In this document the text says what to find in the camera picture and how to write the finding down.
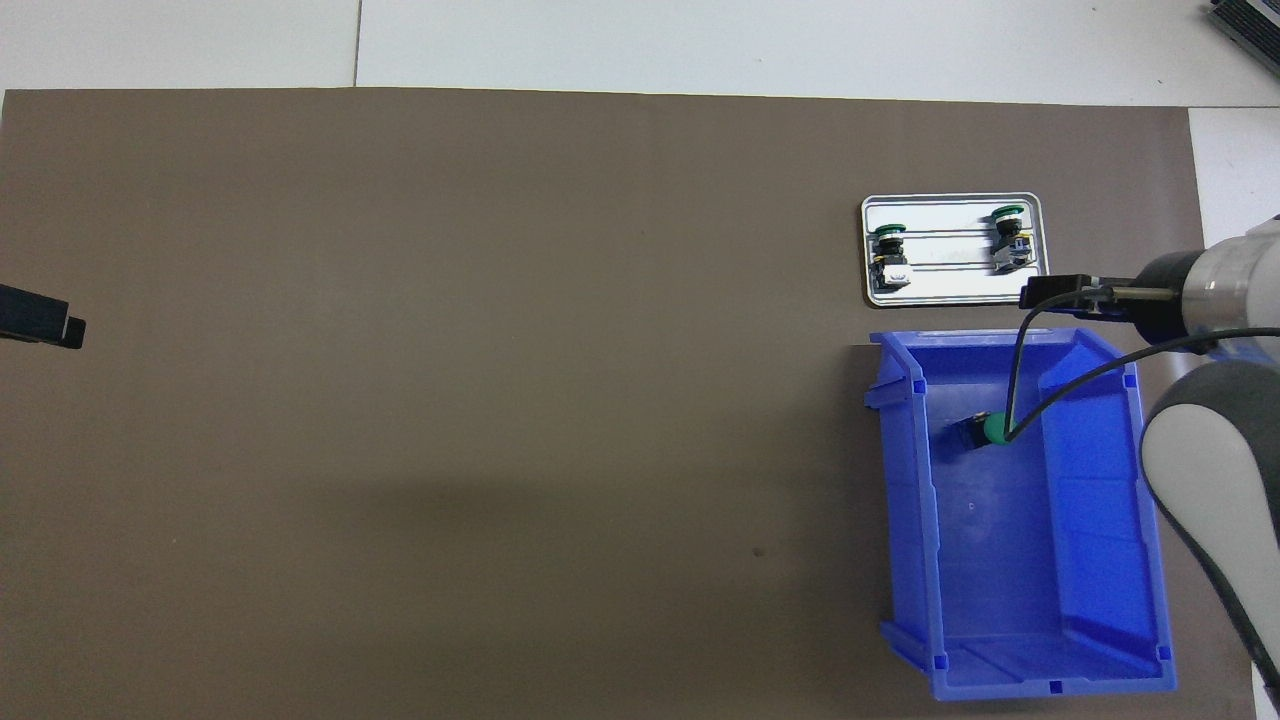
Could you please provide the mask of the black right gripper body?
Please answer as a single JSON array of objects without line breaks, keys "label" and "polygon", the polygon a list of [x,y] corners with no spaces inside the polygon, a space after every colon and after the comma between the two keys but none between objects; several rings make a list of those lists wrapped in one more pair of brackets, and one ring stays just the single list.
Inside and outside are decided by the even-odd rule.
[{"label": "black right gripper body", "polygon": [[[1188,336],[1183,318],[1181,295],[1193,266],[1193,252],[1167,252],[1147,263],[1137,277],[1106,277],[1115,290],[1112,305],[1119,322],[1135,328],[1149,345],[1160,345]],[[1165,299],[1121,299],[1119,288],[1166,291]]]}]

